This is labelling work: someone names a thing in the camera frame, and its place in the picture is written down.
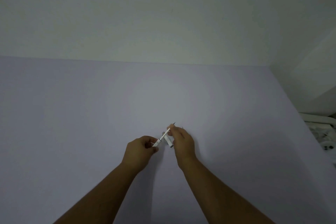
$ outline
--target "hand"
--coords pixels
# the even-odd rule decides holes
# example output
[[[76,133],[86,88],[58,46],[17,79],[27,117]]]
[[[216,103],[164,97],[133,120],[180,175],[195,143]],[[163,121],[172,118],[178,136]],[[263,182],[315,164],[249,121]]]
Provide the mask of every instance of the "hand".
[[[170,128],[168,136],[174,137],[177,164],[183,170],[189,161],[197,160],[194,140],[183,128],[175,127],[174,124],[170,124],[168,128]]]
[[[151,156],[159,150],[158,147],[152,147],[151,143],[156,141],[154,137],[142,136],[129,142],[121,164],[129,167],[137,175],[146,167]]]

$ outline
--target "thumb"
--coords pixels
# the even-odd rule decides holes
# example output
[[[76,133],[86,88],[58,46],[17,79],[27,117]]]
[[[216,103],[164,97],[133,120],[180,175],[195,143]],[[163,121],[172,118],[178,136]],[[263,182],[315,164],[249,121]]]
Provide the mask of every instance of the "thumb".
[[[151,148],[148,148],[147,150],[149,151],[150,155],[153,155],[154,153],[159,151],[159,148],[158,147],[151,147]]]

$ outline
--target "person's right hand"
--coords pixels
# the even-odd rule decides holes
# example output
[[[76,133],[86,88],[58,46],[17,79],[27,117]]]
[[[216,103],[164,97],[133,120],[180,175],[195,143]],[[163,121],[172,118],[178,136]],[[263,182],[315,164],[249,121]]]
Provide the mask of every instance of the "person's right hand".
[[[188,162],[197,160],[194,140],[183,128],[175,127],[174,124],[170,124],[168,128],[170,128],[168,136],[174,137],[173,144],[177,164],[183,170]]]

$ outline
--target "person's right arm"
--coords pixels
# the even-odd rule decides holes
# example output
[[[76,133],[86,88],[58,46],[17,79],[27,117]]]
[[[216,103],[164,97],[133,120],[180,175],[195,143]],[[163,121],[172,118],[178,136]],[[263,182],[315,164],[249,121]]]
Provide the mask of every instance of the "person's right arm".
[[[171,124],[178,166],[200,205],[206,219],[213,223],[273,223],[247,200],[225,185],[196,157],[193,138]]]

